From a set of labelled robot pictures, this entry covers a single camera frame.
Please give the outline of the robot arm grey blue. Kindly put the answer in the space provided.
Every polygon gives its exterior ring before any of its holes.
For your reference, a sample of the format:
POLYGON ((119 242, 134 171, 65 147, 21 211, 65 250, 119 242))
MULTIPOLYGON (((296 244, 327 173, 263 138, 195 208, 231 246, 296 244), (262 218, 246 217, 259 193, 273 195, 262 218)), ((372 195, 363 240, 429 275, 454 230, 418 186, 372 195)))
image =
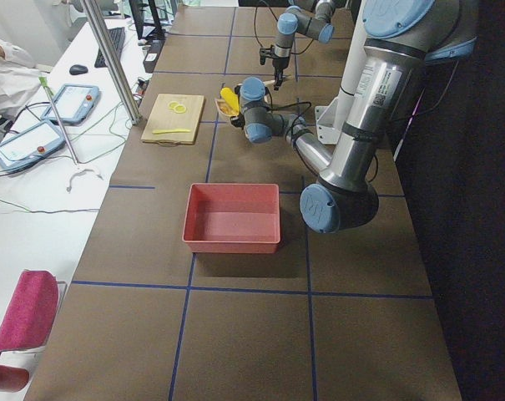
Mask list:
POLYGON ((349 1, 289 1, 290 6, 278 17, 277 33, 269 48, 260 50, 260 63, 269 58, 274 68, 273 89, 277 91, 284 82, 295 35, 298 33, 319 43, 328 43, 335 32, 331 20, 337 9, 348 8, 349 1))
POLYGON ((429 64, 468 56, 477 19, 475 1, 362 2, 339 94, 329 105, 333 150, 301 117, 270 110, 260 79, 243 81, 239 106, 247 139, 285 138, 316 175, 300 196, 300 212, 313 231, 332 233, 373 219, 379 200, 366 174, 391 117, 413 106, 410 79, 429 64))

